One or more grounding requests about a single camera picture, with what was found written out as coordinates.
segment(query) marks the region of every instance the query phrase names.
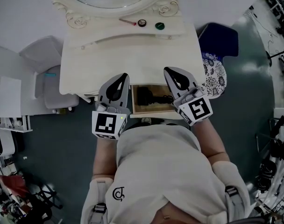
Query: dark green floor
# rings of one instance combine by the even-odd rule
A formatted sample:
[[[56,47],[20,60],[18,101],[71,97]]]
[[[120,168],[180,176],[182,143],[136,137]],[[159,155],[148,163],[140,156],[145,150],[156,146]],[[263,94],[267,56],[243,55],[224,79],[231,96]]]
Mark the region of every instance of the dark green floor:
[[[211,121],[224,141],[231,161],[245,181],[257,174],[260,155],[254,134],[266,124],[274,107],[268,60],[250,18],[234,26],[239,32],[240,55],[225,57],[227,88],[211,100]],[[16,155],[19,168],[51,184],[64,208],[54,210],[65,224],[78,224],[92,176],[96,138],[91,133],[93,105],[81,101],[74,113],[31,117],[33,132],[24,135],[25,151]]]

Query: gray chair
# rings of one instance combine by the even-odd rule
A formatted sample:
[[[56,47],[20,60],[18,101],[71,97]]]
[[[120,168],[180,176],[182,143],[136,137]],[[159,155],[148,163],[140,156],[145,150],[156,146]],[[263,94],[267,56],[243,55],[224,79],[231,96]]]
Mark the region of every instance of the gray chair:
[[[29,66],[35,71],[34,98],[44,95],[48,109],[69,108],[78,105],[77,95],[59,92],[62,44],[53,36],[41,38],[20,52],[20,56],[33,60]]]

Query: green lid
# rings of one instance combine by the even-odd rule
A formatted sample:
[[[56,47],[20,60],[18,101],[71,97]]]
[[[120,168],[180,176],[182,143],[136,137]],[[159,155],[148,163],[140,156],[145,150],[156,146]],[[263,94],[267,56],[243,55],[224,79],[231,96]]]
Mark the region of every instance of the green lid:
[[[165,24],[162,23],[162,22],[158,22],[158,23],[156,24],[156,29],[158,29],[158,30],[164,30],[164,29],[165,29]]]

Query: strap buckle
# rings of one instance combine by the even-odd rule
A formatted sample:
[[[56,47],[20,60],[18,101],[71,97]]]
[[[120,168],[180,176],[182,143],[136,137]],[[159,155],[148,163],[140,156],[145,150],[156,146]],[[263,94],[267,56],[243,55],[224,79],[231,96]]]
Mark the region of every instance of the strap buckle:
[[[230,197],[239,194],[237,188],[236,188],[236,187],[233,187],[233,186],[227,186],[227,187],[225,187],[225,192],[227,192]]]
[[[107,206],[105,203],[99,203],[92,209],[93,212],[105,214],[107,211]]]

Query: forearm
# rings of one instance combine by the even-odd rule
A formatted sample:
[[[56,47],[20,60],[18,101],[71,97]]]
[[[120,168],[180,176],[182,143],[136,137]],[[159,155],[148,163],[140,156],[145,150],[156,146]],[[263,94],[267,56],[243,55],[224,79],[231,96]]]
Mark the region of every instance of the forearm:
[[[209,119],[195,124],[194,133],[199,141],[201,152],[211,164],[216,161],[229,161],[224,144]]]
[[[98,139],[96,154],[93,165],[93,178],[114,178],[116,166],[116,144],[115,140]]]

